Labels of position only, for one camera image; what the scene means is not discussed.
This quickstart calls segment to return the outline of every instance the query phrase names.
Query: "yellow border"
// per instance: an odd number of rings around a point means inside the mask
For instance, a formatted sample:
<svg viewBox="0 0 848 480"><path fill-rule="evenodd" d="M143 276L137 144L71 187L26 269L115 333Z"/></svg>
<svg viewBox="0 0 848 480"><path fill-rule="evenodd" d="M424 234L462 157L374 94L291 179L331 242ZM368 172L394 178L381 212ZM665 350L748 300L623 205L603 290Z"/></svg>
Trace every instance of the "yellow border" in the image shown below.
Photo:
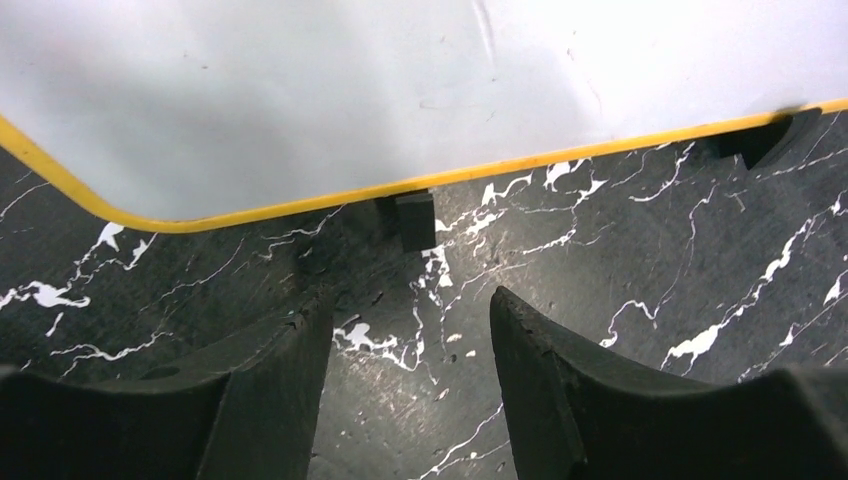
<svg viewBox="0 0 848 480"><path fill-rule="evenodd" d="M576 160L578 158L596 157L599 155L649 147L661 143L705 137L708 135L715 135L718 133L751 127L759 127L773 122L775 119L786 115L787 113L815 107L821 108L824 113L848 110L848 98L832 100L820 104L806 105L804 107L793 109L791 112L782 111L751 115L734 120L682 128L669 132L645 135L643 137L615 140L597 145L577 147L569 150L534 155L531 157L518 158L477 167L462 168L450 172L426 175L400 182L360 188L358 190L350 190L332 195L323 195L320 197L298 200L296 202L284 203L281 205L273 205L253 210L245 210L242 212L227 213L225 215L187 221L163 221L139 217L109 205L102 198L97 196L97 194L92 192L91 189L89 189L84 183L77 180L70 172L65 170L64 167L53 160L32 140L27 138L26 135L15 128L2 116L0 116L0 146L8 150L21 162L26 164L37 174L41 175L45 180L52 183L53 186L67 195L68 198L76 202L80 207L89 211L92 215L96 215L104 220L115 222L137 230L163 233L190 233L228 227L257 220L265 220L283 215L291 215L309 210L317 210L320 208L340 205L342 203L367 200L386 195L408 192L410 190L471 180L473 178L525 170L552 163Z"/></svg>

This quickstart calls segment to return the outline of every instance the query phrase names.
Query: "marble table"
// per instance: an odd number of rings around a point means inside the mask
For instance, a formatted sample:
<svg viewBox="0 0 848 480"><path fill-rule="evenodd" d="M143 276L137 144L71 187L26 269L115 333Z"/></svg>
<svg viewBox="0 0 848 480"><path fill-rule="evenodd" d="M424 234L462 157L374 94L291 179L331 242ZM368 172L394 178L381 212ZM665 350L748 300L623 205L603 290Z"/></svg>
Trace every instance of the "marble table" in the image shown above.
<svg viewBox="0 0 848 480"><path fill-rule="evenodd" d="M101 221L0 155L0 362L137 378L338 286L311 479L514 479L488 331L508 286L626 357L715 383L848 359L848 116L747 171L681 142L434 190L402 254L374 202L212 232Z"/></svg>

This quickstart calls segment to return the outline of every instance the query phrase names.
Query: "yellow trim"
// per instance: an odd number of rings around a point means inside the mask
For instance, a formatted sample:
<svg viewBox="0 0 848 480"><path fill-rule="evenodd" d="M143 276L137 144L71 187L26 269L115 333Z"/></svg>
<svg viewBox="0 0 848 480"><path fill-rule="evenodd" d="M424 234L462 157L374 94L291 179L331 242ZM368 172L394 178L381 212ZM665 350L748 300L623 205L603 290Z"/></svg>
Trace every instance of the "yellow trim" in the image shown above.
<svg viewBox="0 0 848 480"><path fill-rule="evenodd" d="M350 190L332 195L323 195L320 197L308 198L280 205L186 221L164 221L139 217L109 205L102 198L97 196L96 193L92 192L91 189L89 189L84 183L77 180L70 172L65 170L62 165L53 160L47 153L44 152L44 150L41 150L32 140L27 138L26 135L15 128L2 116L0 116L0 146L8 150L12 155L35 171L35 173L41 175L45 180L67 195L68 198L76 202L85 210L88 210L93 215L137 230L163 233L190 233L228 227L240 223L254 222L257 220L265 220L283 215L291 215L309 210L317 210L320 208L340 205L342 203L367 200L408 192L410 190L471 180L474 178L526 170L542 165L576 160L578 158L596 157L599 155L607 155L610 153L649 147L661 143L676 142L745 128L759 127L773 122L775 119L786 115L787 113L815 107L821 108L824 113L848 110L848 98L832 100L820 104L806 105L804 107L793 109L791 112L782 111L751 115L734 120L699 125L696 127L681 128L679 130L645 135L643 137L615 140L597 145L588 145L569 150L545 153L542 155L533 155L530 157L517 158L514 160L491 163L477 167L462 168L450 172L425 175L423 177L412 178L400 182L387 183L384 185L360 188L358 190Z"/></svg>

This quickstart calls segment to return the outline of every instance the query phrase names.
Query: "black plastic part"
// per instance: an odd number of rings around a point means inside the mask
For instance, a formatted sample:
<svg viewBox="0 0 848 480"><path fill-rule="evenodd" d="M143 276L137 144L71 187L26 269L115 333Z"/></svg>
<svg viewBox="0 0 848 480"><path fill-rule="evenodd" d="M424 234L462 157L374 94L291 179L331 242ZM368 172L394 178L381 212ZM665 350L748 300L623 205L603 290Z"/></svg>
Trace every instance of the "black plastic part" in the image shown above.
<svg viewBox="0 0 848 480"><path fill-rule="evenodd" d="M492 345L518 477L848 478L848 372L714 386L625 359L503 287Z"/></svg>
<svg viewBox="0 0 848 480"><path fill-rule="evenodd" d="M334 306L320 294L137 381L0 368L0 478L305 479Z"/></svg>
<svg viewBox="0 0 848 480"><path fill-rule="evenodd" d="M404 252L419 252L436 246L436 207L427 190L395 197Z"/></svg>
<svg viewBox="0 0 848 480"><path fill-rule="evenodd" d="M745 167L762 168L776 163L815 126L822 115L820 108L786 115L762 127L747 128L715 137L719 155L742 156Z"/></svg>

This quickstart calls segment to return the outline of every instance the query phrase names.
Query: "white board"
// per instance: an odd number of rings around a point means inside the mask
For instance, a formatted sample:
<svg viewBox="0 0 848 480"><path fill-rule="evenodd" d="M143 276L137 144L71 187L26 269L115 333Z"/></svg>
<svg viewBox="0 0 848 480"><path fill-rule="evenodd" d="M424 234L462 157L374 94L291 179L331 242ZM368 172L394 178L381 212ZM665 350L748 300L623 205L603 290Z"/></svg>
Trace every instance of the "white board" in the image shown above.
<svg viewBox="0 0 848 480"><path fill-rule="evenodd" d="M848 97L843 0L4 0L0 114L191 220Z"/></svg>

